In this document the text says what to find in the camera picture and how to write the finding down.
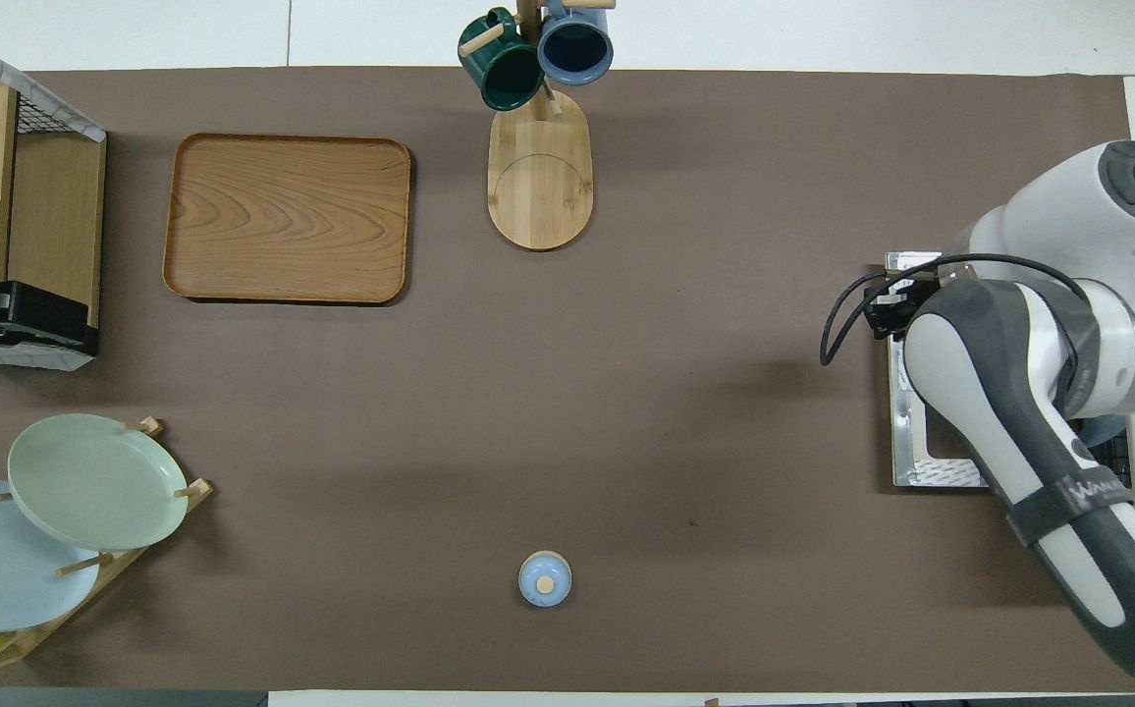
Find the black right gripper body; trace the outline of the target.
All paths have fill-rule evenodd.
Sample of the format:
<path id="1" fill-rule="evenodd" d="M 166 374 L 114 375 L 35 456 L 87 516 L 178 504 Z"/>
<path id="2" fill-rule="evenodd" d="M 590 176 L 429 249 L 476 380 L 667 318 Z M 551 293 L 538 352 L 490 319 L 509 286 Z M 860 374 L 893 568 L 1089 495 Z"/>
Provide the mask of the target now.
<path id="1" fill-rule="evenodd" d="M 896 295 L 899 296 L 896 310 L 901 317 L 916 317 L 922 305 L 932 298 L 941 287 L 941 279 L 936 276 L 909 279 L 907 285 L 896 288 Z"/>

